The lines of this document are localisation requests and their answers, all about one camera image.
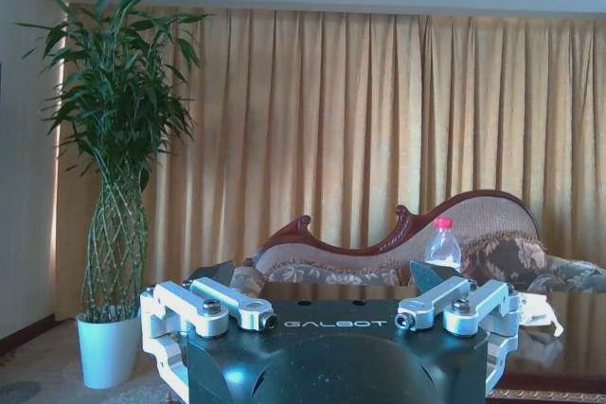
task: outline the wooden table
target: wooden table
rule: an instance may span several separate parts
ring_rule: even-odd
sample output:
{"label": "wooden table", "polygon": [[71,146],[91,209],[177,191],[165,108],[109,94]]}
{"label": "wooden table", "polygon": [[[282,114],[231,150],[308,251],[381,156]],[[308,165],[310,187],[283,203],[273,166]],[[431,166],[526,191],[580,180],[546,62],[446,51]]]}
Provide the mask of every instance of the wooden table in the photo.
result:
{"label": "wooden table", "polygon": [[[261,297],[279,300],[386,299],[416,295],[416,288],[267,283]],[[522,327],[517,352],[488,402],[605,403],[606,294],[553,293],[548,301],[564,326]]]}

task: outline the floor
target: floor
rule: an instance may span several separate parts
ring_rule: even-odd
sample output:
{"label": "floor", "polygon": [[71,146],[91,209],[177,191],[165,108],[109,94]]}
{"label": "floor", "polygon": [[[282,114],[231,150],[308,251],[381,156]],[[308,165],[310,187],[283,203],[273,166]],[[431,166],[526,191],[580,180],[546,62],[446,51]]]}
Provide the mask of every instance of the floor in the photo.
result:
{"label": "floor", "polygon": [[132,378],[109,390],[84,387],[78,329],[65,322],[0,357],[2,404],[168,404],[177,403],[160,379],[154,360],[141,352]]}

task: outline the baseboard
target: baseboard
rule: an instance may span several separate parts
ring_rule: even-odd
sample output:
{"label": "baseboard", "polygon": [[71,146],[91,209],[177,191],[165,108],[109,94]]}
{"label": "baseboard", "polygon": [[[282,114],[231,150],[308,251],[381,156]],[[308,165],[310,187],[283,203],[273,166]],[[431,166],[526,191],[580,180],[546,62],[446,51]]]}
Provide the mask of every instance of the baseboard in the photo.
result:
{"label": "baseboard", "polygon": [[42,335],[45,331],[57,326],[61,322],[55,320],[55,315],[51,314],[43,319],[28,325],[19,331],[15,331],[13,334],[8,335],[6,338],[0,340],[0,357],[7,354],[11,350],[30,342],[34,338]]}

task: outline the white flower pot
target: white flower pot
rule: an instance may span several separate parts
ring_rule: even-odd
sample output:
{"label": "white flower pot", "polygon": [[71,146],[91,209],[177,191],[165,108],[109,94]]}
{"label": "white flower pot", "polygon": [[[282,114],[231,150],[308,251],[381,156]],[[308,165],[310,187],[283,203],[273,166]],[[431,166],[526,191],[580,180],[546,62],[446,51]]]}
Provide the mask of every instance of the white flower pot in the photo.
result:
{"label": "white flower pot", "polygon": [[77,317],[84,385],[114,387],[131,376],[141,345],[141,318],[91,324]]}

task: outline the potted plant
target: potted plant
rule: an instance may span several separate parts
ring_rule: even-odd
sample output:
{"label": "potted plant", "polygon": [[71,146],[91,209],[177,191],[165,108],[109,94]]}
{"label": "potted plant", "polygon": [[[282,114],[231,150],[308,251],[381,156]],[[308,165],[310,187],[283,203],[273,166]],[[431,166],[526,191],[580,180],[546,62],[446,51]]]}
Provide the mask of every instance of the potted plant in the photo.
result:
{"label": "potted plant", "polygon": [[141,0],[111,6],[99,0],[90,10],[54,1],[64,13],[59,24],[19,25],[45,30],[46,69],[73,69],[49,99],[49,133],[60,125],[69,128],[60,148],[75,145],[90,158],[83,172],[93,168],[100,176],[78,328],[84,383],[107,388],[128,379],[139,347],[148,246],[142,191],[158,153],[169,151],[172,136],[190,136],[192,128],[184,100],[170,82],[170,77],[186,79],[163,61],[163,51],[175,45],[187,68],[199,66],[194,37],[183,25],[206,15],[158,17],[137,9]]}

